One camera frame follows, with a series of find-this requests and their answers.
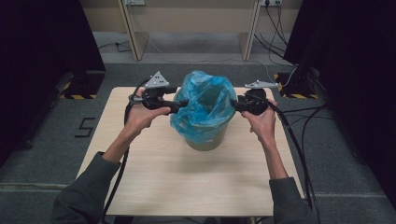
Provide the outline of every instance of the gray sleeve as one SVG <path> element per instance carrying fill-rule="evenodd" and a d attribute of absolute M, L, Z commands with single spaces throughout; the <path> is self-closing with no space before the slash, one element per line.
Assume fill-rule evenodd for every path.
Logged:
<path fill-rule="evenodd" d="M 314 212 L 301 198 L 293 177 L 270 180 L 277 224 L 318 223 Z"/>
<path fill-rule="evenodd" d="M 98 223 L 110 181 L 120 164 L 106 161 L 98 152 L 76 181 L 55 199 L 51 223 Z"/>

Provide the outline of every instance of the power outlet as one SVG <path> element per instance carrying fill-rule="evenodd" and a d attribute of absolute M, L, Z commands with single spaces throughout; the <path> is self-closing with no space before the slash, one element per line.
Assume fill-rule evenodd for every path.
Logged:
<path fill-rule="evenodd" d="M 282 5 L 282 0 L 269 0 L 269 7 L 277 7 Z M 265 0 L 262 0 L 262 6 L 265 6 Z"/>
<path fill-rule="evenodd" d="M 126 6 L 144 6 L 145 0 L 124 0 Z"/>

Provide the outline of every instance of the light wood tabletop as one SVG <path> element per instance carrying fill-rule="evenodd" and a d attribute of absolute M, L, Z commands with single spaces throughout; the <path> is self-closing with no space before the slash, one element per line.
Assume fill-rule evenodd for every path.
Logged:
<path fill-rule="evenodd" d="M 245 88 L 235 88 L 237 94 Z M 125 106 L 134 88 L 111 92 L 78 174 L 97 151 L 106 151 L 123 127 Z M 267 98 L 274 99 L 269 89 Z M 174 94 L 165 95 L 167 100 Z M 248 121 L 236 112 L 219 147 L 198 151 L 160 116 L 132 142 L 117 193 L 107 212 L 117 216 L 262 217 L 273 214 L 269 174 L 262 146 Z M 289 176 L 297 171 L 282 124 L 276 143 Z M 117 174 L 114 176 L 110 191 Z"/>

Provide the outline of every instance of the plastic bag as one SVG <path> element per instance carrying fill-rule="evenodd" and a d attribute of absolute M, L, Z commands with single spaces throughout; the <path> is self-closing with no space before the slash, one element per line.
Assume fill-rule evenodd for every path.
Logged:
<path fill-rule="evenodd" d="M 175 96 L 175 101 L 185 99 L 190 99 L 189 105 L 172 114 L 170 122 L 180 135 L 196 144 L 213 140 L 235 114 L 231 99 L 236 99 L 236 93 L 226 77 L 191 72 Z"/>

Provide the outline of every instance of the black controller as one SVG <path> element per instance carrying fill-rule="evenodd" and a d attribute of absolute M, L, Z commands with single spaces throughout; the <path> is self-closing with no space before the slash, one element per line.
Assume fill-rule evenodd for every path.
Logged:
<path fill-rule="evenodd" d="M 149 110 L 158 109 L 160 107 L 170 107 L 171 112 L 169 114 L 176 114 L 181 107 L 185 107 L 189 104 L 190 100 L 183 100 L 179 102 L 165 101 L 163 96 L 165 94 L 175 93 L 176 87 L 169 87 L 169 82 L 157 72 L 151 79 L 145 84 L 145 90 L 141 96 L 129 96 L 129 104 L 127 110 L 132 108 L 132 105 L 142 104 Z"/>
<path fill-rule="evenodd" d="M 262 88 L 262 83 L 258 80 L 246 85 L 251 90 L 245 92 L 245 95 L 238 95 L 238 100 L 231 100 L 231 105 L 236 111 L 248 111 L 253 115 L 260 115 L 268 108 L 267 94 Z"/>

